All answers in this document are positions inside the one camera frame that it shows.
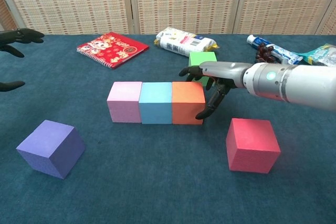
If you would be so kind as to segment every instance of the light blue cube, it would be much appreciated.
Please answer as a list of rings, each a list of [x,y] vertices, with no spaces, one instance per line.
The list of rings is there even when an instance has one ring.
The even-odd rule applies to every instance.
[[[143,124],[172,124],[172,83],[142,83],[139,109]]]

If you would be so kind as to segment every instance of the green cube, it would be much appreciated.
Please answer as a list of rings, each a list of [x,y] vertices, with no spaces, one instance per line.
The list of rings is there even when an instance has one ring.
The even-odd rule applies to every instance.
[[[190,52],[189,67],[199,66],[204,61],[217,61],[215,53],[214,52]],[[208,79],[209,77],[202,77],[197,82],[202,83],[202,85],[205,87],[208,82]]]

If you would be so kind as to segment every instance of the plastic package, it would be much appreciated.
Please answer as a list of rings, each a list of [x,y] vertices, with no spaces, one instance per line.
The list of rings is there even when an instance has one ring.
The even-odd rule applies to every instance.
[[[207,52],[219,48],[216,41],[172,27],[159,32],[154,44],[168,51],[189,57],[190,52]]]
[[[247,37],[247,43],[251,44],[254,48],[258,48],[261,43],[264,43],[266,47],[273,46],[274,50],[271,51],[271,54],[278,58],[282,64],[297,65],[302,59],[302,56],[295,54],[294,52],[287,51],[263,38],[255,37],[250,35]]]
[[[313,51],[296,54],[302,56],[303,60],[311,65],[336,67],[336,46],[331,44],[324,44]]]

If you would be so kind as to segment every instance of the pink cube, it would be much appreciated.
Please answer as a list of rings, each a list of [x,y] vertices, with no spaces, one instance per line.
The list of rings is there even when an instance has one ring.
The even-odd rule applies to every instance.
[[[229,169],[269,173],[280,155],[280,147],[267,120],[232,118],[226,137]]]
[[[113,122],[141,123],[139,98],[141,81],[116,81],[107,98]]]

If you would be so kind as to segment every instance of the robotic arm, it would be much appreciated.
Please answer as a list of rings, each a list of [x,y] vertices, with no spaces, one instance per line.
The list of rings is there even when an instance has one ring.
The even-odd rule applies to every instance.
[[[216,91],[196,119],[209,117],[231,89],[251,95],[336,111],[336,67],[207,61],[184,68],[186,81],[208,76],[206,90]]]
[[[20,51],[8,44],[14,42],[23,44],[28,44],[31,42],[42,43],[43,40],[41,38],[43,37],[44,34],[29,28],[2,31],[0,32],[0,51],[9,52],[18,58],[23,58],[24,55]],[[0,82],[0,92],[11,91],[23,86],[24,84],[25,83],[23,81],[14,81],[9,83]]]

